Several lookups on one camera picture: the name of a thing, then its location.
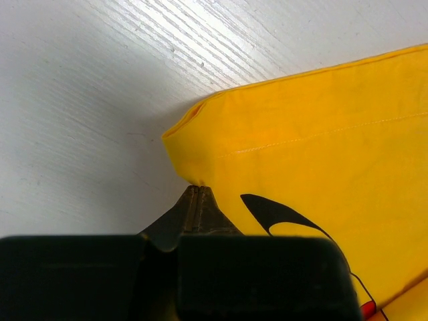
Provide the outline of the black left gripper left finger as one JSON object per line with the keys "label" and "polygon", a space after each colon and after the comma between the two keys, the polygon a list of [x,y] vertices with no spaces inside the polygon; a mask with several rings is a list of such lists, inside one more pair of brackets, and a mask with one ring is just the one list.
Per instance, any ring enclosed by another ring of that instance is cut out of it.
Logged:
{"label": "black left gripper left finger", "polygon": [[139,235],[163,252],[174,250],[182,234],[192,232],[199,200],[199,187],[188,186],[179,200]]}

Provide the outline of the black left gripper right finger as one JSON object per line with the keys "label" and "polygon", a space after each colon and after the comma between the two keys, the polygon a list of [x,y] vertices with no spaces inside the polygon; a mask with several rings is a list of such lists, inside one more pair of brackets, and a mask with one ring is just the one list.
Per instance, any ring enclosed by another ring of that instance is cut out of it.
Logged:
{"label": "black left gripper right finger", "polygon": [[242,232],[218,208],[209,187],[199,187],[195,209],[195,233],[206,235],[242,235]]}

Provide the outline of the yellow Pikachu cloth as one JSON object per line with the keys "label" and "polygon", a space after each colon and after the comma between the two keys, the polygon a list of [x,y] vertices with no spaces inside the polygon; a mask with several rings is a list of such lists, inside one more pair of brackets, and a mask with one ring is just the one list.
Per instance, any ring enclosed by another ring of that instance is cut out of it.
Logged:
{"label": "yellow Pikachu cloth", "polygon": [[163,134],[246,235],[342,250],[366,320],[427,319],[427,46],[226,90]]}

